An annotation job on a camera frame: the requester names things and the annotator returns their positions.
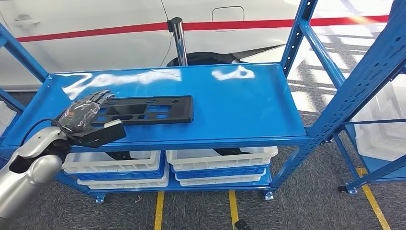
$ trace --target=stacked crate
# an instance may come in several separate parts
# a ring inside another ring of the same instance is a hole
[[[240,148],[248,154],[222,156],[214,149],[166,151],[167,161],[182,186],[259,181],[277,147]]]
[[[105,152],[70,153],[62,169],[90,189],[168,186],[164,151],[131,151],[130,156],[133,160],[117,161]]]

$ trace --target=blue shelving unit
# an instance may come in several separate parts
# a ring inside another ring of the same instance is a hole
[[[74,152],[206,149],[296,145],[283,168],[271,178],[270,170],[258,182],[205,186],[180,186],[171,172],[169,185],[150,189],[90,190],[59,173],[55,179],[104,200],[105,193],[134,191],[185,191],[245,189],[272,192],[320,145],[351,126],[350,119],[406,64],[406,2],[396,1],[397,11],[350,76],[345,79],[328,55],[309,22],[316,0],[302,0],[281,62],[229,64],[151,69],[47,73],[15,38],[0,26],[0,46],[9,50],[43,86],[24,108],[6,92],[5,100],[23,111],[2,137],[0,153],[8,158],[28,128],[37,120],[56,117],[76,98],[102,89],[116,97],[192,95],[194,120],[187,124],[126,126],[127,137],[98,149],[73,147]],[[319,119],[306,130],[294,105],[286,77],[298,47],[306,37],[338,91]],[[46,126],[39,125],[32,133]],[[349,192],[375,181],[406,164],[402,157],[346,185]]]

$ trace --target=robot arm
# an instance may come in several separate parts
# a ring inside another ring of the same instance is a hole
[[[58,127],[46,127],[13,153],[0,170],[0,226],[53,180],[69,150],[67,136]]]
[[[53,126],[35,133],[13,153],[0,170],[1,227],[60,172],[72,145],[97,148],[126,136],[120,120],[106,123],[100,129],[91,127],[100,105],[113,96],[109,92],[96,92],[74,101],[56,119],[49,119]]]

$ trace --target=shelf tier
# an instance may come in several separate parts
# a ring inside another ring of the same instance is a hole
[[[266,169],[266,174],[259,181],[243,182],[243,183],[228,183],[228,184],[208,184],[181,186],[179,181],[175,179],[175,174],[169,171],[169,184],[166,187],[155,188],[132,188],[132,189],[92,189],[88,193],[128,193],[128,192],[156,192],[156,191],[207,191],[207,190],[270,190],[272,181],[269,168]]]
[[[122,151],[300,145],[306,136],[279,63],[212,65],[50,74],[0,150],[17,148],[36,121],[56,117],[84,96],[193,97],[191,123],[126,126],[127,137],[98,149]],[[31,135],[48,126],[44,122]]]

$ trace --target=metal pole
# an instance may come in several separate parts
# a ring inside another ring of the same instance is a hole
[[[185,34],[183,32],[182,18],[172,18],[170,24],[172,27],[173,37],[175,38],[179,66],[187,66],[188,60],[186,57]]]

